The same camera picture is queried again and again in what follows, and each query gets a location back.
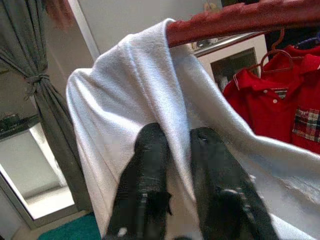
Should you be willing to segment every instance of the plaid pocket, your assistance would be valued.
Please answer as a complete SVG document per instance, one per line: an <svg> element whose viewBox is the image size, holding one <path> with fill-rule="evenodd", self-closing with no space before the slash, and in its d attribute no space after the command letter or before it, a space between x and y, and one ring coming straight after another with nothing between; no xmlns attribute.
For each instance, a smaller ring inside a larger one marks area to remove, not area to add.
<svg viewBox="0 0 320 240"><path fill-rule="evenodd" d="M300 137L320 143L320 110L299 107L295 112L292 132Z"/></svg>

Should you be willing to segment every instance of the wall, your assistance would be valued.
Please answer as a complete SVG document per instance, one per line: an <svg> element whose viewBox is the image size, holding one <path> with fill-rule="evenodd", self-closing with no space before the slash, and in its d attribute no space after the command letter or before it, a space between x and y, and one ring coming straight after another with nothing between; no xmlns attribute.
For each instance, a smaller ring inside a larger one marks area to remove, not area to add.
<svg viewBox="0 0 320 240"><path fill-rule="evenodd" d="M166 18L188 20L203 12L206 0L78 0L100 53L123 37ZM209 0L221 7L220 0Z"/></svg>
<svg viewBox="0 0 320 240"><path fill-rule="evenodd" d="M0 188L0 235L10 240L22 224L20 216Z"/></svg>
<svg viewBox="0 0 320 240"><path fill-rule="evenodd" d="M59 179L29 131L0 141L0 164L24 199L59 187Z"/></svg>

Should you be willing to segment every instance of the white cloth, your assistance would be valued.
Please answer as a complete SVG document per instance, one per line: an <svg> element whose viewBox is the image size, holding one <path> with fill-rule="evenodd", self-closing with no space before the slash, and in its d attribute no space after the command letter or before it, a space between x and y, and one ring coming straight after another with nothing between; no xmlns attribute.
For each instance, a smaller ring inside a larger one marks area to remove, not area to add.
<svg viewBox="0 0 320 240"><path fill-rule="evenodd" d="M198 127L211 127L223 137L231 153L256 176L271 213L320 236L319 208L311 216L313 222L304 209L320 202L320 156L254 135L188 48L168 48L166 25L172 21L126 36L93 68L77 69L69 77L67 103L100 233L106 232L117 184L133 156L137 134L144 125L158 122L173 156L168 239L179 235L201 239L189 167L189 131ZM294 231L290 234L296 239Z"/></svg>

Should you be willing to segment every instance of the shirt collar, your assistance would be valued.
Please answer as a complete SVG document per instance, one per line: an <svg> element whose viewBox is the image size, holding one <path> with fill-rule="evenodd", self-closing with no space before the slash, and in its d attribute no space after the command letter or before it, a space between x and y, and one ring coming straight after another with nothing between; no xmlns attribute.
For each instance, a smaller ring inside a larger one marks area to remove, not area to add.
<svg viewBox="0 0 320 240"><path fill-rule="evenodd" d="M305 55L301 62L300 73L306 74L317 70L320 70L320 56Z"/></svg>
<svg viewBox="0 0 320 240"><path fill-rule="evenodd" d="M320 70L320 56L315 56L311 54L305 55L300 64L299 73L306 74L318 70ZM233 80L238 90L244 88L252 88L256 91L260 91L268 88L284 88L288 85L287 83L284 84L282 82L263 80L251 73L250 71L248 71L246 68L235 74L233 76Z"/></svg>

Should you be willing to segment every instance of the red fabric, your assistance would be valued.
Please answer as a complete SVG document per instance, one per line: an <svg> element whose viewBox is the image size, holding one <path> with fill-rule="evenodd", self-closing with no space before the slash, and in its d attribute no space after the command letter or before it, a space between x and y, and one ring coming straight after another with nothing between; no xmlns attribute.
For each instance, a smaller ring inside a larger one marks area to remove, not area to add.
<svg viewBox="0 0 320 240"><path fill-rule="evenodd" d="M240 33L297 28L320 23L319 0L261 0L224 7L218 13L199 13L188 21L176 21L166 28L170 47L203 39Z"/></svg>
<svg viewBox="0 0 320 240"><path fill-rule="evenodd" d="M288 65L286 57L278 55L266 68ZM243 69L226 86L223 94L255 134L320 154L319 67L320 56L307 54L303 60L294 61L292 71L258 78Z"/></svg>

